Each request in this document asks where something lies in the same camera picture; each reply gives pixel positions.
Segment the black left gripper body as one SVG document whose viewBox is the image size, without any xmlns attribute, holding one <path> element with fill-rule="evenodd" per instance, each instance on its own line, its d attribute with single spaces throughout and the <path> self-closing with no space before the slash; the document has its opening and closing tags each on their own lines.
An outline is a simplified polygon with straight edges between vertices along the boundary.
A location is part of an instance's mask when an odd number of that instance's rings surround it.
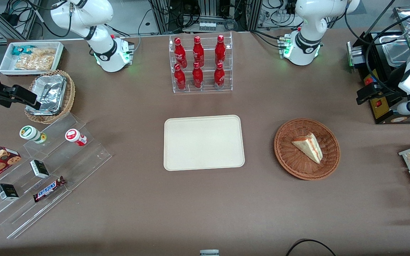
<svg viewBox="0 0 410 256">
<path fill-rule="evenodd" d="M 388 90 L 380 85 L 366 85 L 357 91 L 356 103 L 361 105 L 371 99 L 383 97 Z"/>
</svg>

